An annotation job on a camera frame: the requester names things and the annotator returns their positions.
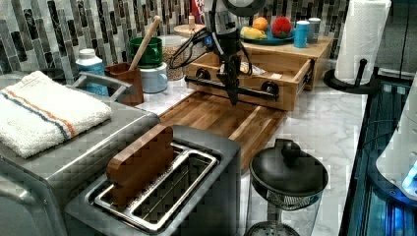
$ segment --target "wooden drawer box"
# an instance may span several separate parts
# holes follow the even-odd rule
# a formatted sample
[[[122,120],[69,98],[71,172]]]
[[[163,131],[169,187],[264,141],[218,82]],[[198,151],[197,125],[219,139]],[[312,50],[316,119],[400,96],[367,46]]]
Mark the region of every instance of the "wooden drawer box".
[[[311,44],[304,49],[295,48],[292,44],[264,46],[244,43],[252,64],[267,72],[250,77],[240,76],[239,85],[246,89],[262,90],[265,82],[274,83],[279,87],[279,99],[265,100],[239,94],[239,100],[281,110],[293,110],[298,94],[303,89],[312,89],[326,69],[330,43],[330,37],[321,37],[319,43]],[[219,66],[218,56],[208,53],[187,66],[186,75],[195,77],[198,70],[204,69],[209,72],[212,81],[219,82],[216,76]],[[222,89],[192,83],[188,83],[188,88],[227,97],[227,93]]]

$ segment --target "kitchen counter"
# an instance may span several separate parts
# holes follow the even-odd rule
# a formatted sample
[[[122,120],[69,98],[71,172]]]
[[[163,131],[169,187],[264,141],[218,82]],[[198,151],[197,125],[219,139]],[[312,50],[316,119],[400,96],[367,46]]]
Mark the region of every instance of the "kitchen counter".
[[[167,90],[145,94],[137,107],[161,114],[193,91],[184,80],[169,82]],[[266,148],[276,138],[291,139],[303,151],[322,162],[329,174],[317,215],[314,236],[338,235],[350,176],[362,125],[367,95],[350,94],[327,87],[319,81],[312,91],[303,91],[294,111],[287,113]],[[248,202],[249,173],[242,174],[241,228],[243,235]]]

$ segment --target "striped towel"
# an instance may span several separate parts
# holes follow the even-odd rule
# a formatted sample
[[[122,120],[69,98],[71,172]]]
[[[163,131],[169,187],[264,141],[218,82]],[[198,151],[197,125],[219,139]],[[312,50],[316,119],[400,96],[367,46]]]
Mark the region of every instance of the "striped towel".
[[[0,142],[23,158],[109,119],[103,102],[36,71],[0,90]]]

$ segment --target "tile backsplash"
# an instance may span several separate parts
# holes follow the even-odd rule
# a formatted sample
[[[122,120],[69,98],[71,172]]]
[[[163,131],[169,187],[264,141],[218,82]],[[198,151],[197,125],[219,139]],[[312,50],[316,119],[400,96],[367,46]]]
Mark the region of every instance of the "tile backsplash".
[[[348,1],[267,0],[257,16],[272,22],[285,15],[292,23],[322,19],[321,34],[333,36],[337,56]],[[80,49],[94,48],[105,65],[129,60],[129,40],[143,36],[154,15],[162,17],[157,35],[187,24],[189,0],[0,0],[0,75],[11,71],[62,68],[78,74]]]

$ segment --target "wooden cutting board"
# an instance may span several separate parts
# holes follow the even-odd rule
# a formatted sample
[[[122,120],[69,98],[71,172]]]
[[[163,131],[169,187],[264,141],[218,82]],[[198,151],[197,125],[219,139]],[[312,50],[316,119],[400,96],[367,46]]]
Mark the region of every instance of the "wooden cutting board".
[[[196,91],[160,115],[165,126],[185,125],[227,137],[242,146],[241,170],[265,147],[286,111]]]

